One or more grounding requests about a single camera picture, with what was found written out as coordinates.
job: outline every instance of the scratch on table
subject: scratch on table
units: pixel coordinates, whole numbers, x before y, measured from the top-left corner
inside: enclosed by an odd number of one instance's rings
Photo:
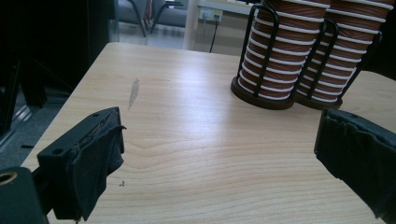
[[[129,97],[129,107],[128,110],[131,110],[132,105],[134,104],[134,100],[137,97],[137,92],[139,91],[139,79],[134,80],[134,85],[132,85],[131,96]]]

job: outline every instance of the floor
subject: floor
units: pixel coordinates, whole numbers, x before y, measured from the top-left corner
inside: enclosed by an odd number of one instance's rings
[[[157,25],[147,36],[139,26],[120,22],[120,42],[182,49],[184,28]],[[15,107],[11,130],[0,137],[0,170],[21,166],[32,148],[47,130],[52,120],[67,100],[67,94],[46,89],[48,101],[43,108],[27,106],[20,91]]]

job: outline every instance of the electrical cable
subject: electrical cable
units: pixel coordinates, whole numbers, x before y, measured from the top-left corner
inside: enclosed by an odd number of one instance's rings
[[[215,15],[215,19],[216,19],[215,33],[213,34],[212,44],[210,45],[210,51],[209,51],[210,53],[212,52],[213,44],[215,43],[216,31],[218,30],[218,25],[219,25],[219,16]]]

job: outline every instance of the paper cup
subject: paper cup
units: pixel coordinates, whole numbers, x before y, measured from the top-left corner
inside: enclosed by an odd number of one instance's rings
[[[319,51],[327,52],[329,45],[324,42],[320,42],[320,46],[318,47]],[[366,50],[356,50],[356,49],[348,49],[343,48],[338,45],[334,45],[332,47],[332,55],[336,55],[343,58],[348,58],[352,60],[359,60],[366,53]]]
[[[259,82],[259,78],[256,76],[251,75],[250,73],[243,73],[241,72],[240,77],[242,77],[248,83],[257,86]],[[281,83],[277,80],[268,80],[264,79],[261,82],[261,88],[268,91],[280,91],[280,92],[290,92],[294,87],[294,83]]]
[[[325,52],[317,50],[314,55],[314,59],[322,62],[324,60]],[[330,54],[327,60],[328,64],[335,66],[345,67],[345,68],[355,68],[356,65],[361,61],[361,59],[348,59],[340,56]]]
[[[330,7],[329,4],[301,0],[266,0],[264,2],[276,11],[319,19],[324,17],[325,9]]]
[[[321,65],[321,61],[313,59],[312,62],[309,64],[309,67],[318,71],[319,66]],[[355,68],[346,68],[341,66],[332,65],[326,63],[323,72],[328,74],[337,75],[340,77],[350,77],[350,75],[355,71]]]
[[[326,33],[325,36],[323,36],[323,42],[325,43],[330,43],[332,38],[332,34]],[[342,35],[337,36],[337,39],[335,40],[335,45],[345,48],[345,49],[354,49],[354,50],[362,50],[366,51],[367,48],[373,43],[373,41],[362,41],[362,40],[357,40],[354,38],[350,37],[345,37]]]
[[[260,55],[266,55],[268,47],[264,44],[255,41],[250,37],[247,45],[254,50],[256,53]],[[309,54],[309,51],[306,52],[295,52],[283,49],[273,48],[271,53],[271,58],[279,59],[288,62],[300,62],[305,60],[305,56]]]
[[[254,93],[255,85],[245,81],[242,77],[238,78],[238,84],[247,92]],[[286,100],[289,98],[289,92],[280,92],[280,91],[268,91],[264,89],[260,89],[259,96],[268,99],[268,100]]]
[[[259,77],[259,74],[249,70],[248,68],[245,67],[244,64],[242,64],[243,69],[241,69],[240,74],[251,74],[254,77]],[[271,71],[266,71],[264,79],[273,81],[273,82],[278,82],[278,83],[295,83],[297,81],[298,75],[284,75],[284,74],[279,74]]]
[[[273,26],[273,23],[260,20],[257,17],[255,18],[255,22],[253,24],[253,27],[256,30],[264,32],[266,34],[271,34],[273,32]],[[280,24],[276,36],[290,40],[312,41],[318,36],[318,33],[319,29],[305,30]]]
[[[378,30],[381,24],[385,22],[385,20],[381,18],[334,9],[327,9],[326,18],[334,20],[337,23],[339,22],[369,30]]]
[[[251,28],[250,35],[252,39],[256,40],[261,44],[268,46],[270,43],[271,35],[261,32],[254,27]],[[274,43],[274,48],[293,52],[307,52],[311,49],[311,46],[314,44],[314,42],[315,40],[299,41],[277,36]]]
[[[300,83],[304,83],[306,86],[312,87],[314,85],[314,79],[312,77],[303,76]],[[333,85],[331,83],[324,82],[322,80],[318,81],[317,89],[327,92],[341,92],[345,85]]]
[[[303,96],[307,96],[308,95],[308,89],[307,88],[299,88],[297,90],[298,93],[300,93]],[[335,103],[338,100],[337,96],[331,96],[331,95],[327,95],[327,94],[323,94],[320,92],[314,92],[314,94],[312,95],[312,99],[313,100],[317,100],[317,101],[321,101],[323,103]]]
[[[260,74],[262,72],[262,66],[260,64],[254,63],[249,58],[245,58],[242,65],[244,65],[246,68],[248,68],[249,70],[253,71],[256,74]],[[298,75],[301,72],[301,67],[299,70],[286,71],[286,70],[277,70],[277,69],[274,69],[274,68],[268,66],[266,68],[266,71],[279,73],[282,75]]]
[[[367,0],[367,1],[376,2],[388,6],[393,6],[393,4],[395,3],[394,0]]]
[[[279,24],[296,27],[305,30],[317,30],[323,19],[298,16],[289,13],[278,12]],[[259,11],[257,18],[263,21],[273,22],[273,18],[269,13]]]
[[[324,4],[324,5],[329,5],[331,2],[331,0],[302,0],[302,1],[320,3],[320,4]]]
[[[301,82],[300,85],[301,88],[299,88],[299,90],[302,90],[303,88],[307,89],[307,90],[311,90],[313,87],[311,85],[306,85],[304,84],[304,82]],[[341,95],[342,90],[340,91],[334,91],[335,89],[331,89],[330,91],[324,91],[318,88],[318,85],[315,87],[314,90],[314,94],[319,95],[321,98],[325,98],[325,99],[334,99],[335,97],[338,97],[339,95]]]
[[[363,29],[360,27],[350,26],[341,22],[337,23],[340,27],[341,36],[351,37],[362,41],[373,41],[373,38],[378,34],[378,30]]]
[[[304,73],[304,77],[310,77],[312,79],[318,76],[318,70],[308,67],[308,69]],[[333,85],[334,87],[338,88],[340,86],[345,86],[349,81],[351,76],[338,76],[335,74],[322,72],[319,80],[328,83],[329,85]]]
[[[393,7],[374,1],[343,0],[332,1],[331,9],[385,19]]]
[[[260,55],[256,53],[254,50],[247,47],[245,59],[251,60],[252,62],[257,64],[263,64],[264,58],[265,57],[263,55]],[[295,62],[287,62],[287,61],[270,58],[268,62],[268,67],[274,68],[276,70],[296,71],[301,69],[304,63],[305,61],[295,63]]]

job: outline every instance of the chair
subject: chair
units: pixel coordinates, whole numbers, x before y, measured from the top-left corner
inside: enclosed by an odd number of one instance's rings
[[[146,37],[145,27],[148,28],[145,21],[148,3],[149,0],[119,0],[119,21],[138,24],[144,37]]]
[[[154,22],[151,26],[150,33],[154,31],[155,25],[167,25],[176,27],[186,27],[187,9],[170,8],[182,7],[184,5],[179,2],[168,2],[165,0],[153,0],[152,9],[154,15]]]

